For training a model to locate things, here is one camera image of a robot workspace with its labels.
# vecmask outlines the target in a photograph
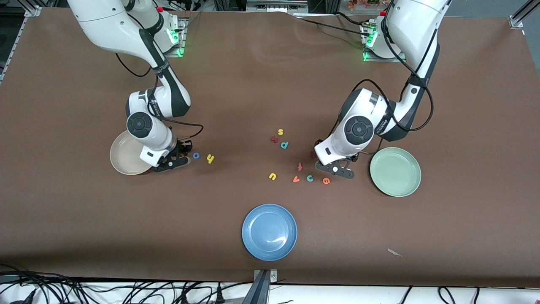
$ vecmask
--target beige plate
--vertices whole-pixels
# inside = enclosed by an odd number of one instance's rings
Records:
[[[137,175],[146,172],[151,165],[139,158],[143,145],[135,140],[126,130],[118,135],[109,154],[111,164],[116,171],[125,175]]]

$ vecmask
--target brown tabletop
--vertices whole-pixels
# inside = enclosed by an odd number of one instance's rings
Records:
[[[353,180],[310,158],[359,80],[397,99],[406,69],[363,62],[355,34],[283,13],[202,13],[190,25],[185,56],[170,62],[192,99],[182,121],[205,126],[193,139],[202,157],[124,176],[109,148],[125,130],[128,95],[154,76],[133,77],[70,10],[45,8],[0,85],[0,259],[72,276],[245,281],[276,268],[301,283],[538,287],[540,81],[525,38],[504,18],[445,18],[439,41],[432,121],[383,143],[420,163],[408,197],[372,184],[368,156]],[[416,125],[428,111],[425,98]],[[278,129],[286,150],[269,140]],[[298,224],[296,246],[277,262],[255,259],[241,240],[245,216],[264,203]]]

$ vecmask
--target round black joint cover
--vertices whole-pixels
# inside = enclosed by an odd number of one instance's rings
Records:
[[[152,130],[152,119],[144,112],[137,112],[127,119],[128,131],[137,138],[145,138]]]
[[[345,136],[355,146],[366,143],[373,136],[373,124],[365,116],[353,116],[345,123]]]

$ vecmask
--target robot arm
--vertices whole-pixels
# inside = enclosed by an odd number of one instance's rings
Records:
[[[152,35],[133,22],[120,0],[68,2],[92,43],[108,51],[142,58],[161,81],[162,86],[155,90],[132,93],[126,103],[128,131],[144,145],[140,158],[154,167],[159,166],[162,159],[176,147],[177,139],[155,116],[185,115],[191,105],[187,90]]]
[[[372,51],[380,57],[392,54],[390,47],[399,54],[402,50],[418,77],[407,80],[400,102],[385,100],[383,96],[367,89],[350,93],[338,114],[337,126],[328,138],[315,146],[321,164],[318,168],[351,178],[350,170],[339,168],[333,162],[357,155],[375,135],[387,141],[404,138],[410,129],[416,110],[435,67],[439,46],[437,29],[451,0],[397,0],[389,6],[386,20],[378,17],[377,32],[384,33],[393,43],[379,37],[372,43]]]

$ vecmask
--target green plate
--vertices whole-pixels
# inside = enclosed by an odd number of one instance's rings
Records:
[[[416,159],[409,152],[394,147],[377,152],[369,165],[369,171],[377,188],[396,197],[412,194],[422,179]]]

